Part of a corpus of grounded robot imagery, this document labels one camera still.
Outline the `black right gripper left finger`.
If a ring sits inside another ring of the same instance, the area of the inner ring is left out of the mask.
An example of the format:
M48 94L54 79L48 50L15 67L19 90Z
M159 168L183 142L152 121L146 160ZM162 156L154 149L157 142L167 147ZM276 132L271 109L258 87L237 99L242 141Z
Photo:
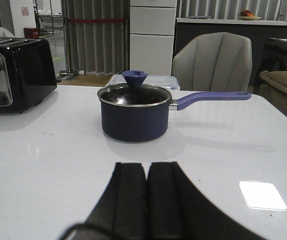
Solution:
M99 201L82 223L68 227L62 240L144 240L147 223L146 176L140 163L115 164Z

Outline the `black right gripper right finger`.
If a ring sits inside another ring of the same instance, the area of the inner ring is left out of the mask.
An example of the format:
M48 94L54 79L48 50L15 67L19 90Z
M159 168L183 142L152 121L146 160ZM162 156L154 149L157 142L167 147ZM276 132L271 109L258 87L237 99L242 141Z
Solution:
M151 240L260 240L194 186L177 162L154 162L148 177Z

